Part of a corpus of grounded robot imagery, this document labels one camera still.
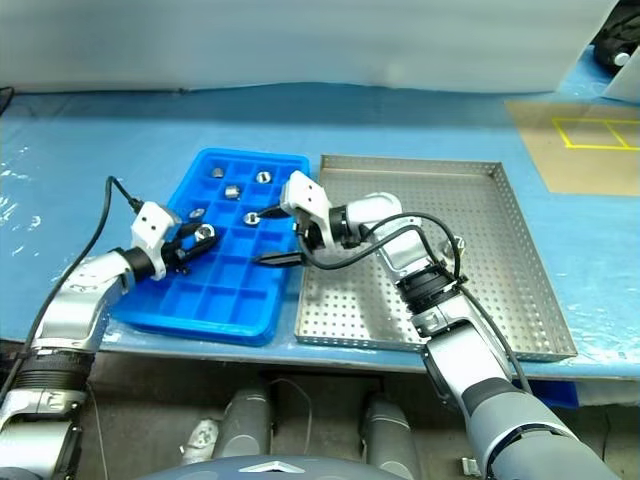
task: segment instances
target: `white wall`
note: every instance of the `white wall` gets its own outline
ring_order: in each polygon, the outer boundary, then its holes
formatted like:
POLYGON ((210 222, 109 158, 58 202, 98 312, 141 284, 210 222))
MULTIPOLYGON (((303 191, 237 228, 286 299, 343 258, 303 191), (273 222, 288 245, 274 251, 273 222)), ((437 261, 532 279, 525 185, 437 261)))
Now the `white wall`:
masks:
POLYGON ((0 85, 555 89, 616 0, 0 0, 0 85))

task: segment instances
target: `floor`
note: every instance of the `floor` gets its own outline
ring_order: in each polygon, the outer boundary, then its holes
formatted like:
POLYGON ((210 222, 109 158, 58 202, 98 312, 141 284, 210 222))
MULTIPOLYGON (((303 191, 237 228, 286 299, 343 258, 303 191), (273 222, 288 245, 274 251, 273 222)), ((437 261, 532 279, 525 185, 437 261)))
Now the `floor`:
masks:
MULTIPOLYGON (((405 411, 414 429, 424 478, 460 479, 460 458, 471 456, 462 419, 444 409, 426 376, 345 375, 278 366, 221 364, 123 354, 100 354, 92 374, 111 480, 132 479, 176 466, 179 446, 203 417, 222 417, 240 387, 281 376, 294 379, 311 397, 314 422, 310 454, 360 458, 357 425, 363 397, 384 389, 405 411)), ((301 453, 306 429, 304 399, 279 384, 275 453, 301 453)), ((623 479, 639 478, 637 408, 599 407, 558 415, 623 479)), ((95 413, 84 410, 83 456, 78 478, 103 478, 95 413)))

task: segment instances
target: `blue tablecloth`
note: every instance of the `blue tablecloth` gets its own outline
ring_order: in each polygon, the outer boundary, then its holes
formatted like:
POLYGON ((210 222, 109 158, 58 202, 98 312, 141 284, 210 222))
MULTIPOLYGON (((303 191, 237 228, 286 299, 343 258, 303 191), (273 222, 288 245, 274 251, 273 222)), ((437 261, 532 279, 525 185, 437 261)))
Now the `blue tablecloth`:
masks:
MULTIPOLYGON (((603 102, 608 82, 585 57, 554 94, 603 102)), ((527 363, 541 377, 640 376, 640 199, 547 191, 505 97, 294 84, 192 93, 19 95, 0 118, 0 336, 20 340, 55 279, 93 231, 104 178, 168 200, 205 147, 503 162, 580 352, 527 363)), ((119 197, 95 248, 127 246, 119 197)), ((111 323, 103 348, 232 361, 423 371, 416 354, 297 343, 300 272, 275 340, 261 348, 154 335, 111 323)))

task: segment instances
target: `stainless steel tray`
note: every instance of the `stainless steel tray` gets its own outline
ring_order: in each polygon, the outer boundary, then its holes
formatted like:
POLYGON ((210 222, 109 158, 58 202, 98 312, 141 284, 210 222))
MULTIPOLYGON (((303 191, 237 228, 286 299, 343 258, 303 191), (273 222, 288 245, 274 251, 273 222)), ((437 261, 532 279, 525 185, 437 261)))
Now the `stainless steel tray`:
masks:
MULTIPOLYGON (((468 287, 519 358, 554 361, 577 354, 500 163, 324 156, 320 183, 334 205, 385 191, 397 195, 406 211, 437 215, 465 239, 468 287)), ((437 251, 444 235, 426 222, 424 229, 437 251)), ((295 334, 314 344, 417 350, 422 339, 409 319, 370 257, 340 271, 306 269, 295 334)))

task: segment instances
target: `blue ice cube tray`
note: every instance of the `blue ice cube tray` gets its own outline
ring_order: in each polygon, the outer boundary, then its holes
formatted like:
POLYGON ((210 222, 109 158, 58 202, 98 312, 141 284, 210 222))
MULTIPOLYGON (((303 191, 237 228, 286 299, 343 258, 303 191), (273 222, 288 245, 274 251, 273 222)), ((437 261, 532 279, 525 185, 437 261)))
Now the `blue ice cube tray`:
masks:
POLYGON ((254 265, 260 253, 294 248, 292 220, 262 220, 251 227, 247 212, 278 203, 289 175, 308 175, 309 160, 295 155, 207 149, 201 151, 175 191, 168 207, 189 221, 204 208, 204 223, 214 226, 220 241, 191 262, 187 275, 170 272, 159 282, 145 280, 114 309, 115 318, 137 328, 204 340, 264 345, 275 334, 286 286, 287 269, 254 265), (214 168, 224 171, 213 176, 214 168), (271 174, 259 183, 258 172, 271 174), (225 187, 237 185, 237 200, 225 187))

